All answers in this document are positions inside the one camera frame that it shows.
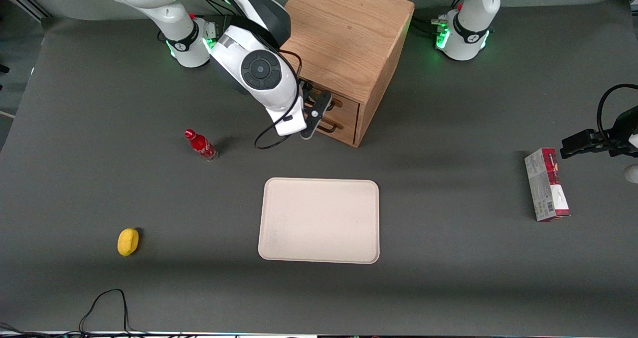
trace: red bottle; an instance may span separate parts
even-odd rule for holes
[[[192,129],[186,130],[184,136],[190,141],[193,150],[197,151],[206,161],[213,161],[219,155],[204,136],[196,134]]]

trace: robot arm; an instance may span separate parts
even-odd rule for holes
[[[638,106],[620,114],[611,129],[602,127],[602,109],[611,93],[620,88],[638,90],[636,84],[619,84],[609,89],[600,99],[596,114],[598,130],[587,129],[563,140],[560,150],[563,159],[569,159],[587,152],[609,152],[609,156],[630,156],[638,158]],[[628,181],[638,183],[638,165],[632,165],[625,170]]]
[[[465,0],[462,9],[440,15],[433,20],[444,26],[437,48],[455,60],[474,58],[485,47],[488,27],[499,9],[501,0]]]
[[[127,4],[157,24],[173,56],[185,67],[199,67],[212,57],[219,75],[266,109],[280,136],[302,132],[309,139],[328,108],[330,98],[318,98],[317,115],[305,119],[305,93],[279,48],[290,38],[290,16],[273,0],[225,0],[240,17],[213,47],[207,45],[212,29],[200,19],[191,19],[177,0],[114,0]]]

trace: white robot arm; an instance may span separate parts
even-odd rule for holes
[[[465,61],[474,58],[485,47],[488,27],[501,9],[501,0],[465,0],[463,8],[441,15],[435,24],[445,28],[437,47],[452,59]]]
[[[264,105],[280,136],[296,132],[302,132],[305,139],[312,136],[330,98],[327,102],[320,100],[318,115],[305,119],[305,93],[296,73],[279,54],[279,47],[290,38],[291,23],[289,14],[277,2],[225,0],[239,11],[240,17],[233,18],[217,44],[211,46],[207,39],[214,35],[212,27],[201,18],[191,19],[177,0],[114,1],[150,17],[183,66],[200,67],[212,56],[219,75]]]

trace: gray tablecloth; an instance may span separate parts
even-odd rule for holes
[[[118,287],[146,331],[638,334],[638,186],[622,175],[634,161],[561,161],[573,215],[549,224],[533,218],[522,163],[594,127],[602,93],[638,79],[626,1],[503,9],[465,63],[410,34],[360,149],[322,135],[253,149],[262,106],[210,66],[180,67],[150,20],[45,26],[0,154],[2,320],[73,329]],[[618,92],[606,124],[635,104]],[[218,161],[191,151],[189,127]],[[276,176],[376,181],[378,262],[261,259],[263,187]],[[126,227],[145,234],[130,258],[116,250]],[[87,329],[121,320],[119,297],[105,297]]]

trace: green led light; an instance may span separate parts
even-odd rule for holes
[[[450,37],[450,30],[446,27],[444,31],[438,34],[437,36],[437,47],[439,49],[444,49],[445,44],[447,44],[447,39]]]
[[[483,49],[485,47],[485,44],[487,43],[487,37],[489,36],[489,30],[487,30],[487,33],[485,33],[485,39],[483,39],[483,43],[480,45],[481,49]]]
[[[170,49],[170,55],[175,58],[175,52],[173,52],[173,47],[170,46],[168,40],[166,41],[166,46]]]
[[[201,38],[201,41],[203,42],[204,45],[206,45],[206,50],[208,50],[208,53],[212,55],[212,48],[215,46],[217,41],[214,39],[207,39],[207,38]]]

